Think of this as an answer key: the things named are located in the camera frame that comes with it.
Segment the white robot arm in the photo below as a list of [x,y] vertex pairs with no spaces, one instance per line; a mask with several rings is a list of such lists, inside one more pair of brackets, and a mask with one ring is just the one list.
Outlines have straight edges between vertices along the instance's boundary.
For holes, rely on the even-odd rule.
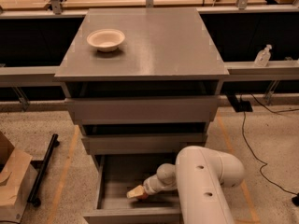
[[222,190],[239,186],[244,176],[244,165],[236,156],[190,146],[178,153],[175,163],[160,165],[127,197],[145,199],[176,190],[184,224],[235,224]]

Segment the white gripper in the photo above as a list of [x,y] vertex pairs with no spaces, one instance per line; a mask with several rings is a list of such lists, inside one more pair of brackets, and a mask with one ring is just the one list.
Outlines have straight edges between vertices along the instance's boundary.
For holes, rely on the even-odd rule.
[[172,191],[177,188],[177,182],[174,177],[161,178],[157,175],[153,175],[147,178],[142,185],[138,185],[135,188],[129,190],[126,194],[128,199],[133,199],[138,196],[148,194],[155,195],[162,191]]

